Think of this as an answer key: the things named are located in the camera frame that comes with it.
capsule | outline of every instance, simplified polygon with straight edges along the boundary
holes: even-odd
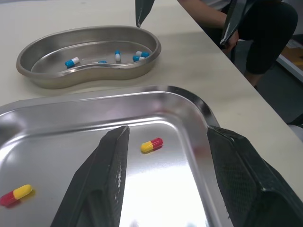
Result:
[[[121,61],[121,53],[119,50],[115,51],[115,60]]]
[[[73,59],[71,59],[71,60],[68,60],[68,61],[65,63],[65,65],[66,65],[66,67],[69,69],[69,68],[71,68],[71,67],[74,67],[75,64],[77,64],[77,63],[79,63],[79,62],[80,62],[79,58],[73,58]]]
[[[147,58],[150,55],[150,53],[148,53],[148,52],[142,52],[142,51],[137,51],[136,55],[144,57],[144,58]]]
[[[23,198],[24,196],[30,194],[33,188],[31,185],[27,184],[20,188],[17,188],[3,196],[0,197],[0,205],[1,206],[8,206],[17,200]]]
[[[143,60],[143,59],[145,59],[145,58],[144,57],[139,57],[137,55],[133,56],[133,61],[140,61],[140,60]]]
[[[154,140],[148,141],[141,145],[142,153],[149,153],[160,149],[163,146],[163,140],[161,138],[156,138]]]

table surface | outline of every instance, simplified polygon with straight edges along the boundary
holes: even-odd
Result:
[[[247,137],[303,200],[303,143],[176,0],[156,1],[142,28],[162,45],[146,75],[42,89],[15,67],[21,50],[42,36],[101,25],[135,26],[134,0],[42,0],[0,4],[0,105],[18,100],[144,85],[171,85],[201,97],[223,128]]]

stainless steel kidney dish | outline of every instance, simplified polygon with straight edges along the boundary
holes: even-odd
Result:
[[[116,50],[121,52],[121,62],[115,61]],[[133,62],[136,51],[148,52],[150,56]],[[160,52],[157,37],[141,28],[86,27],[31,43],[19,54],[16,68],[38,86],[56,89],[99,79],[137,78],[152,69]],[[67,69],[64,63],[75,57],[80,62]]]

stainless steel tray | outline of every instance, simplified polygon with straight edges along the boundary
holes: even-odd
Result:
[[[115,61],[121,51],[121,62]],[[149,52],[133,62],[137,51]],[[44,88],[64,88],[99,79],[133,79],[152,69],[161,44],[152,33],[131,26],[98,26],[63,31],[28,45],[18,56],[16,68]],[[78,57],[80,63],[66,69],[64,63]]]
[[[0,195],[35,194],[0,208],[1,226],[50,226],[75,171],[115,127],[130,126],[121,227],[232,226],[206,137],[218,125],[196,95],[141,87],[31,99],[0,107]],[[163,148],[142,154],[156,137]]]

white shirt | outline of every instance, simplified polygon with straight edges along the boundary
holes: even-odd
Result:
[[[206,5],[215,8],[216,10],[222,10],[227,6],[231,1],[230,0],[201,0]]]

